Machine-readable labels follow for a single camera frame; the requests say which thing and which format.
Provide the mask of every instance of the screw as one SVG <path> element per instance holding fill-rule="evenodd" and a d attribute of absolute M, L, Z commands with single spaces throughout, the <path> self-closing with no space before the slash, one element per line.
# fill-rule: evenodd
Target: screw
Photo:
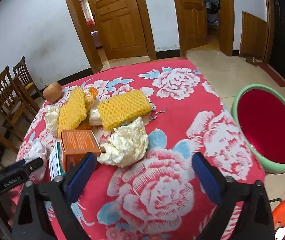
<path fill-rule="evenodd" d="M 63 176 L 58 175 L 58 176 L 54 177 L 54 182 L 60 182 L 63 180 L 63 178 L 64 178 Z"/>
<path fill-rule="evenodd" d="M 235 181 L 235 179 L 231 176 L 226 176 L 226 181 L 229 182 L 229 183 L 232 183 Z"/>
<path fill-rule="evenodd" d="M 29 181 L 26 182 L 25 186 L 26 187 L 30 187 L 32 184 L 33 184 L 33 182 L 31 180 L 29 180 Z"/>
<path fill-rule="evenodd" d="M 262 183 L 261 180 L 257 180 L 257 181 L 256 181 L 256 185 L 257 185 L 258 187 L 261 187 L 261 186 L 263 185 L 263 183 Z"/>

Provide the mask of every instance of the orange packaging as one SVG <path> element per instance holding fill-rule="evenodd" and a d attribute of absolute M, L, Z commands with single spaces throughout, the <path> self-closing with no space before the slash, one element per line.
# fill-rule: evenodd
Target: orange packaging
<path fill-rule="evenodd" d="M 96 156 L 101 152 L 91 130 L 62 130 L 59 155 L 65 173 L 77 165 L 88 152 Z"/>

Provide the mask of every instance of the chair backrest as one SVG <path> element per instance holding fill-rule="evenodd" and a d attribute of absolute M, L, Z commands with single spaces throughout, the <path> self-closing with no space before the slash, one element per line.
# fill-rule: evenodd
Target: chair backrest
<path fill-rule="evenodd" d="M 20 82 L 23 84 L 23 86 L 26 86 L 29 83 L 33 82 L 33 79 L 31 78 L 28 69 L 26 67 L 25 56 L 23 56 L 21 61 L 19 61 L 18 64 L 13 67 L 13 71 L 15 76 L 20 74 L 19 79 Z"/>
<path fill-rule="evenodd" d="M 9 67 L 6 66 L 0 73 L 0 111 L 8 116 L 20 100 L 20 93 L 10 76 Z"/>

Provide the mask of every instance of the tablecloth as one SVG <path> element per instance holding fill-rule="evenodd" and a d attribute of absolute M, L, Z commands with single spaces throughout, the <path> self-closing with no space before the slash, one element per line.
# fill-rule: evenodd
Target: tablecloth
<path fill-rule="evenodd" d="M 101 165 L 79 200 L 71 205 L 93 240 L 149 240 L 153 236 L 162 240 L 195 239 L 210 220 L 215 205 L 194 175 L 194 152 L 202 152 L 224 176 L 246 183 L 264 180 L 262 167 L 230 113 L 189 60 L 163 60 L 103 71 L 66 85 L 54 105 L 62 106 L 77 86 L 85 91 L 90 86 L 97 88 L 100 100 L 141 89 L 156 105 L 156 111 L 167 108 L 155 120 L 144 117 L 149 139 L 145 158 L 123 169 Z M 48 152 L 58 140 L 46 130 L 48 105 L 44 103 L 29 127 L 17 160 L 36 140 L 46 145 Z M 102 127 L 93 131 L 99 143 L 110 135 Z M 238 203 L 235 207 L 221 239 L 230 237 L 241 206 Z M 65 239 L 50 203 L 47 210 L 57 238 Z"/>

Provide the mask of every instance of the yellow foam fruit net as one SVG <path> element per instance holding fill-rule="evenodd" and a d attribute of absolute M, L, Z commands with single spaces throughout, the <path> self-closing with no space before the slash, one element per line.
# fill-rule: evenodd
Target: yellow foam fruit net
<path fill-rule="evenodd" d="M 151 111 L 151 105 L 141 90 L 131 90 L 100 102 L 98 111 L 105 130 L 112 130 Z"/>
<path fill-rule="evenodd" d="M 66 104 L 60 108 L 58 138 L 62 130 L 74 130 L 87 117 L 85 94 L 81 87 L 75 88 Z"/>

